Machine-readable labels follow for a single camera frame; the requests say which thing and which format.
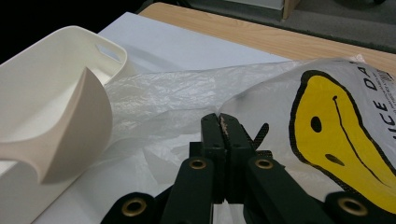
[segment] white surface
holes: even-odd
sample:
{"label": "white surface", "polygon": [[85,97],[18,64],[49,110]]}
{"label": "white surface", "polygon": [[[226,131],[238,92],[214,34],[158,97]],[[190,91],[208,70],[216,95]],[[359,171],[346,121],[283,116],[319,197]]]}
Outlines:
{"label": "white surface", "polygon": [[[288,59],[250,49],[207,35],[200,35],[169,24],[125,13],[99,35],[119,44],[128,52],[136,73],[202,70],[251,63],[276,63]],[[139,159],[136,154],[128,160]],[[130,165],[116,162],[105,170],[91,169],[70,186],[34,223],[98,224],[120,196],[147,186],[152,176],[128,176]],[[156,189],[147,189],[156,195]]]}

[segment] yellow smiley face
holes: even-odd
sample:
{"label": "yellow smiley face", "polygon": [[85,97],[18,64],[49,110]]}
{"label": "yellow smiley face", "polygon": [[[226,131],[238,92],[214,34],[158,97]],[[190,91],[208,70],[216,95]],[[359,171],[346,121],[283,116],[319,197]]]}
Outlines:
{"label": "yellow smiley face", "polygon": [[291,110],[290,143],[300,161],[396,214],[396,172],[364,128],[351,94],[329,75],[303,74]]}

